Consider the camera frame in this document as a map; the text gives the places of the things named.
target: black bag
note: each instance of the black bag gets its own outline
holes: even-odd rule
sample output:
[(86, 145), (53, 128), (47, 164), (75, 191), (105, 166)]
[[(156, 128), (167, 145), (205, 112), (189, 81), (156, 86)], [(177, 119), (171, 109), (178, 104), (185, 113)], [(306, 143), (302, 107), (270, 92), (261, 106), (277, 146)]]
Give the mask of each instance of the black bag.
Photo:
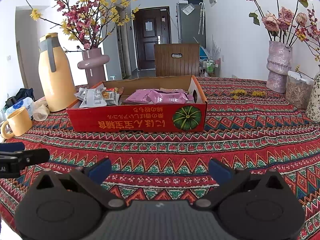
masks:
[(5, 107), (9, 108), (13, 106), (15, 103), (18, 103), (19, 101), (25, 99), (25, 98), (32, 98), (33, 101), (36, 101), (35, 96), (33, 95), (33, 88), (26, 89), (26, 88), (20, 88), (19, 92), (16, 94), (16, 96), (9, 98), (6, 103)]

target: yellow mug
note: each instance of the yellow mug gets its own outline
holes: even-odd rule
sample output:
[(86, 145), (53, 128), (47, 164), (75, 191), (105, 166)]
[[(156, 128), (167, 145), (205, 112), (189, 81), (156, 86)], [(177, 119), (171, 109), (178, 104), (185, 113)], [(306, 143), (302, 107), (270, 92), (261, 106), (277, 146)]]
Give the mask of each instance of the yellow mug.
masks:
[[(12, 133), (5, 131), (6, 125), (10, 126)], [(25, 107), (21, 107), (7, 117), (1, 126), (1, 135), (5, 139), (11, 139), (13, 136), (21, 136), (32, 127), (32, 121)]]

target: patterned tablecloth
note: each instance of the patterned tablecloth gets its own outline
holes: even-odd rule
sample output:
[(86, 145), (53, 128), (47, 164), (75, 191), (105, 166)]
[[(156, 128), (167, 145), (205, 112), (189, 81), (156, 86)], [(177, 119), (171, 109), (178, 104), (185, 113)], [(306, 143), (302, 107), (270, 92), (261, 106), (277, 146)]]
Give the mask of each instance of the patterned tablecloth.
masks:
[[(77, 133), (66, 111), (34, 122), (22, 141), (27, 149), (44, 147), (50, 161), (26, 168), (19, 179), (0, 179), (0, 211), (13, 228), (13, 214), (43, 168), (66, 173), (109, 157), (113, 173), (103, 187), (126, 199), (188, 199), (193, 202), (217, 187), (208, 175), (210, 158), (255, 173), (276, 168), (306, 212), (299, 239), (320, 239), (320, 131), (264, 81), (198, 79), (208, 98), (202, 133)], [(230, 91), (248, 94), (233, 99)], [(253, 97), (265, 91), (266, 97)]]

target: thermos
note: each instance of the thermos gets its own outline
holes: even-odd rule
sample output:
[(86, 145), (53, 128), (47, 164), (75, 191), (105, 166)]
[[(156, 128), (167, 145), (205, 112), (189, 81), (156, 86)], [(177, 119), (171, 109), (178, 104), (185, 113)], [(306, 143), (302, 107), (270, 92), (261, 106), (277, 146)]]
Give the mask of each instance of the thermos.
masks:
[(51, 112), (67, 108), (76, 100), (67, 55), (60, 46), (57, 33), (40, 38), (39, 76)]

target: refrigerator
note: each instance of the refrigerator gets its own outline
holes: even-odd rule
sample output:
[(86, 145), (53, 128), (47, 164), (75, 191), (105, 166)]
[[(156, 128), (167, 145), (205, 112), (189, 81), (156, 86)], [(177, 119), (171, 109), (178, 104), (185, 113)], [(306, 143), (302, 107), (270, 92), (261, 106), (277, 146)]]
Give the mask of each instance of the refrigerator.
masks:
[(206, 48), (205, 25), (204, 34), (202, 35), (202, 22), (200, 34), (198, 34), (201, 5), (194, 5), (195, 9), (189, 15), (183, 12), (185, 6), (187, 6), (185, 3), (177, 4), (179, 43), (197, 43), (197, 40), (202, 47)]

